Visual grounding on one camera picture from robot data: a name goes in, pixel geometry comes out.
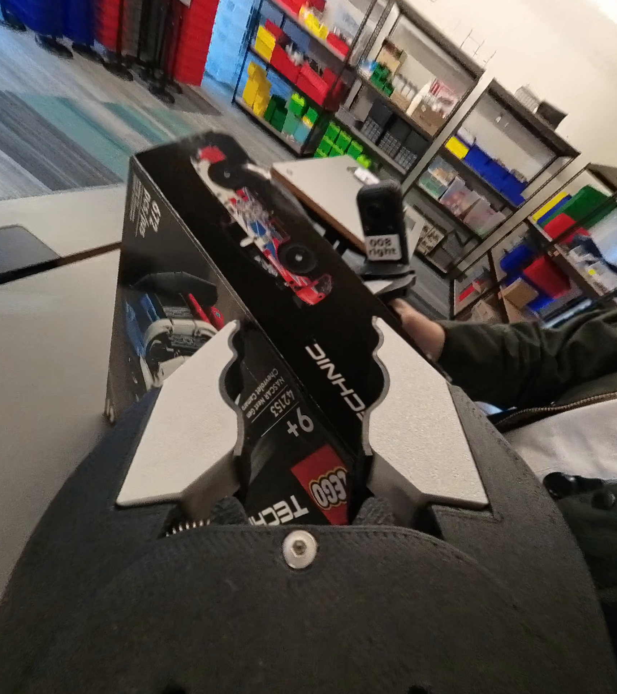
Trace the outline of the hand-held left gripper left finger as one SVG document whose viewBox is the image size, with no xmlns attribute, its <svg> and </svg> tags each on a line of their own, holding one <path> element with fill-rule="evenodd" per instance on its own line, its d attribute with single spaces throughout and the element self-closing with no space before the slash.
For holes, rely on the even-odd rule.
<svg viewBox="0 0 617 694">
<path fill-rule="evenodd" d="M 242 323 L 227 324 L 159 388 L 116 505 L 173 502 L 190 518 L 210 518 L 217 501 L 241 487 L 242 415 L 226 377 L 238 359 Z"/>
</svg>

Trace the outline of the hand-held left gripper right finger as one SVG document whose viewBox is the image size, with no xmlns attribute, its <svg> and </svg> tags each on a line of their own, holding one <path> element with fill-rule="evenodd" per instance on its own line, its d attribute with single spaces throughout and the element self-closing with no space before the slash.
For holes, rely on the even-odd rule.
<svg viewBox="0 0 617 694">
<path fill-rule="evenodd" d="M 367 489 L 388 501 L 397 522 L 413 522 L 427 505 L 487 510 L 448 380 L 382 318 L 372 326 L 383 390 L 365 415 Z"/>
</svg>

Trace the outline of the black lego box race car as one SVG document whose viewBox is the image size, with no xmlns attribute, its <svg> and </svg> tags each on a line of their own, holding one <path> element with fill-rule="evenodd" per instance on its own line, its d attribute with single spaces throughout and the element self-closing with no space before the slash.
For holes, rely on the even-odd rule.
<svg viewBox="0 0 617 694">
<path fill-rule="evenodd" d="M 373 317 L 418 351 L 233 137 L 204 133 L 135 155 L 105 414 L 114 422 L 146 405 L 114 502 L 165 379 L 239 320 L 226 377 L 243 421 L 233 496 L 254 525 L 348 524 L 374 496 L 363 441 L 383 390 Z"/>
</svg>

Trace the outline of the person's right forearm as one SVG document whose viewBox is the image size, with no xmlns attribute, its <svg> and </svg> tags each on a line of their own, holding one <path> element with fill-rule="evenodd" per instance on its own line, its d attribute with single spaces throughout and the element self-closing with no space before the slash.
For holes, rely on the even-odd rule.
<svg viewBox="0 0 617 694">
<path fill-rule="evenodd" d="M 472 400 L 528 410 L 617 393 L 617 309 L 560 327 L 443 323 L 441 368 Z"/>
</svg>

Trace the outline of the person's right hand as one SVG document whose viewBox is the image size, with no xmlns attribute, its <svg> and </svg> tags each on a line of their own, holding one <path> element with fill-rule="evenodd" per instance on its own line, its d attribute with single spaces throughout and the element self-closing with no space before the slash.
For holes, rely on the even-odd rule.
<svg viewBox="0 0 617 694">
<path fill-rule="evenodd" d="M 429 319 L 404 299 L 394 299 L 390 307 L 400 318 L 409 337 L 431 360 L 438 361 L 443 353 L 446 333 L 443 326 Z"/>
</svg>

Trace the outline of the white desk with wood edge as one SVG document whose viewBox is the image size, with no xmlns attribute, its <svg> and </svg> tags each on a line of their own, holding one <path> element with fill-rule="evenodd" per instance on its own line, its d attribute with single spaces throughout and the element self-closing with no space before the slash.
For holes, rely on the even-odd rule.
<svg viewBox="0 0 617 694">
<path fill-rule="evenodd" d="M 363 255 L 357 193 L 370 178 L 376 178 L 373 172 L 346 155 L 276 162 L 269 172 L 324 230 L 324 239 L 339 255 L 346 251 Z"/>
</svg>

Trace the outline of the black shelving unit with boxes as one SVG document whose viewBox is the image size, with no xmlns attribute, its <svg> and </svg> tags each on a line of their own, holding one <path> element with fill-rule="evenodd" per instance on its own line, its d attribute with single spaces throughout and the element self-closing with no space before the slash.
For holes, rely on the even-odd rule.
<svg viewBox="0 0 617 694">
<path fill-rule="evenodd" d="M 403 181 L 485 70 L 412 1 L 351 4 L 365 16 L 335 118 L 374 173 Z"/>
</svg>

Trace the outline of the black shelving unit with bins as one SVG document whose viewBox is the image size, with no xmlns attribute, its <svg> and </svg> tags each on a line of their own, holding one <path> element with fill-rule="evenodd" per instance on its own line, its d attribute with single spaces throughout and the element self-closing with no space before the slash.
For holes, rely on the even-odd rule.
<svg viewBox="0 0 617 694">
<path fill-rule="evenodd" d="M 412 300 L 444 318 L 515 322 L 609 294 L 617 306 L 617 167 L 594 164 L 496 80 L 479 84 L 403 182 L 417 273 Z M 510 261 L 538 278 L 513 305 Z"/>
</svg>

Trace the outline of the white shirt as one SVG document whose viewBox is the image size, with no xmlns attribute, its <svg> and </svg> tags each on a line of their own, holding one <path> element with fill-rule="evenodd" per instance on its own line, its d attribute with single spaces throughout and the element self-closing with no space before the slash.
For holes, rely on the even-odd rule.
<svg viewBox="0 0 617 694">
<path fill-rule="evenodd" d="M 506 440 L 536 477 L 617 480 L 617 398 L 515 429 Z"/>
</svg>

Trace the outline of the shelf with coloured bins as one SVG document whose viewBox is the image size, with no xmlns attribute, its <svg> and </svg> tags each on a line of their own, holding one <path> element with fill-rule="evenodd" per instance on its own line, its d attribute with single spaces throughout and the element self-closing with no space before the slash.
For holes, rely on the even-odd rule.
<svg viewBox="0 0 617 694">
<path fill-rule="evenodd" d="M 389 1 L 258 1 L 233 104 L 298 158 L 315 154 Z"/>
</svg>

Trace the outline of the red bin cart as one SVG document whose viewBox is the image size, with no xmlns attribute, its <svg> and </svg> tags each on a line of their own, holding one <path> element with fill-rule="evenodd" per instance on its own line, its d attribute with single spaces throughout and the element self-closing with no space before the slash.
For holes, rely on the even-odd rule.
<svg viewBox="0 0 617 694">
<path fill-rule="evenodd" d="M 173 105 L 183 86 L 199 87 L 218 1 L 96 1 L 96 42 L 106 70 L 137 76 L 148 92 Z"/>
</svg>

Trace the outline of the blue bin cart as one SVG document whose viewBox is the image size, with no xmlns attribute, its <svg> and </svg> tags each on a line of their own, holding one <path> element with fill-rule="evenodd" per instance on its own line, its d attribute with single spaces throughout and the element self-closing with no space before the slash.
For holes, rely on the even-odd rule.
<svg viewBox="0 0 617 694">
<path fill-rule="evenodd" d="M 77 53 L 93 61 L 101 56 L 94 48 L 95 1 L 1 1 L 6 17 L 34 33 L 45 52 L 65 59 Z"/>
</svg>

